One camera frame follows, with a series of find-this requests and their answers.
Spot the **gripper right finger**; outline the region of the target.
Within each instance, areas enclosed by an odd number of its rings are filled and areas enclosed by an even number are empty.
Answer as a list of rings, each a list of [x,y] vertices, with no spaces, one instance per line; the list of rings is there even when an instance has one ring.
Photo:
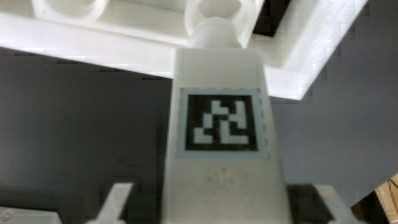
[[[353,216],[334,187],[330,185],[314,185],[314,188],[332,214],[332,220],[327,224],[362,224],[362,221]]]

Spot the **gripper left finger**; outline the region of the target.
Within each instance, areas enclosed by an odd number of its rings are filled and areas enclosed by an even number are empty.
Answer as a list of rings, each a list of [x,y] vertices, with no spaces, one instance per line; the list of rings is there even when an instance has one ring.
[[[112,185],[97,216],[85,224],[126,224],[126,221],[121,219],[121,214],[131,189],[131,182]]]

